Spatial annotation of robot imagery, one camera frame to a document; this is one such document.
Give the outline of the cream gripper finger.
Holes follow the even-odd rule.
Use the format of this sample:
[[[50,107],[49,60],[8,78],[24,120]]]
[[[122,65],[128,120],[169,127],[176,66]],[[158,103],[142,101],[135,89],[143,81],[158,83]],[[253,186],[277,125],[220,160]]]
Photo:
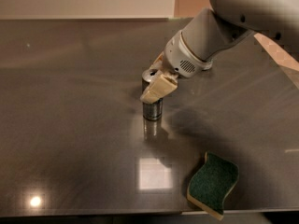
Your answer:
[[[163,57],[164,57],[164,53],[161,52],[152,64],[152,67],[154,69],[161,69],[163,67]]]
[[[178,77],[176,75],[158,71],[142,92],[140,100],[145,104],[153,104],[172,93],[177,87]]]

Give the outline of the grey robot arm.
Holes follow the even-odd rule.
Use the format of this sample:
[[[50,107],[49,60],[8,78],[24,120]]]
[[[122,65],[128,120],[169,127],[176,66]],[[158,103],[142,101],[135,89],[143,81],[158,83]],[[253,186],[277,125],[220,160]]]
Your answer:
[[[276,42],[299,58],[299,0],[209,0],[190,23],[166,44],[151,68],[156,71],[141,101],[153,104],[190,78],[212,66],[214,56],[252,32]]]

